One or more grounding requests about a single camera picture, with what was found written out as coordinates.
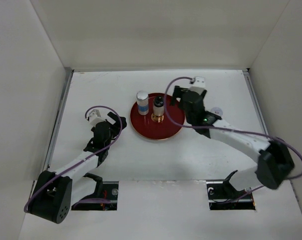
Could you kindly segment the clear spice jar black cap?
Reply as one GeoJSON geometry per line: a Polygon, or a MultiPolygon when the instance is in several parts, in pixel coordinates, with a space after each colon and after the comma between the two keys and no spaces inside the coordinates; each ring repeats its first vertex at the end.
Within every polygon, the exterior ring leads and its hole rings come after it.
{"type": "Polygon", "coordinates": [[[151,118],[156,123],[161,123],[164,120],[164,98],[160,95],[153,101],[153,113],[151,118]]]}

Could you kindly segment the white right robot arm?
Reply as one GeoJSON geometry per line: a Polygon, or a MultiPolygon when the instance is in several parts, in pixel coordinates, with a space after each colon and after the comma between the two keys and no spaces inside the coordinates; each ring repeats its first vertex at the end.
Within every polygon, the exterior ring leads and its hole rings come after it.
{"type": "Polygon", "coordinates": [[[149,96],[149,113],[138,113],[135,101],[117,98],[127,127],[110,148],[105,164],[111,180],[221,180],[229,198],[247,187],[277,189],[294,168],[282,140],[238,130],[221,116],[207,111],[205,90],[176,90],[165,95],[163,121],[153,121],[158,110],[149,96]]]}

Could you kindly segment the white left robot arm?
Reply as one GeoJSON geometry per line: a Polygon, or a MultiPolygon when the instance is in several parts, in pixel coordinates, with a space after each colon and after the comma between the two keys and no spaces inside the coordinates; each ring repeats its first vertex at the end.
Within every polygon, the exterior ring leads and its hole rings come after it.
{"type": "Polygon", "coordinates": [[[52,172],[43,171],[24,211],[50,222],[60,224],[70,210],[84,203],[107,204],[103,194],[103,179],[91,171],[107,158],[110,145],[127,126],[125,117],[113,113],[115,122],[102,120],[92,127],[93,137],[72,162],[52,172]]]}

